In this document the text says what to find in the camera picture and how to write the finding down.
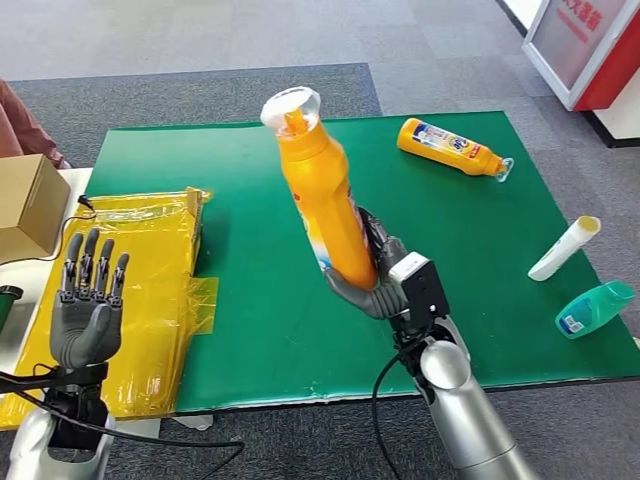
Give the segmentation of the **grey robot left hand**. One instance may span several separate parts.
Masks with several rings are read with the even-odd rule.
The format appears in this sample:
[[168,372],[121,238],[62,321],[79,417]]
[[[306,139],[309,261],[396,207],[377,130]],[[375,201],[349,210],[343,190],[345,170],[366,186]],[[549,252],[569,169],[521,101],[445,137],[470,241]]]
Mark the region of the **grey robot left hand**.
[[99,255],[100,230],[74,234],[62,267],[52,310],[51,356],[68,370],[106,362],[122,346],[123,290],[129,255],[110,260],[115,242],[106,239]]

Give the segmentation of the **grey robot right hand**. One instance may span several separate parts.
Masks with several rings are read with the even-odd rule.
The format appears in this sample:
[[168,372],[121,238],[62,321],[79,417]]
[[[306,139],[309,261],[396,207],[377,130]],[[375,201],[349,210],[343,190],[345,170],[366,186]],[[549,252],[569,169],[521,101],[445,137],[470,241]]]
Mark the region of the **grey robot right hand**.
[[348,283],[339,272],[330,268],[324,271],[329,288],[344,301],[373,319],[390,319],[408,306],[408,301],[390,279],[389,272],[408,255],[398,237],[389,234],[377,217],[358,206],[370,246],[371,258],[378,281],[371,290]]

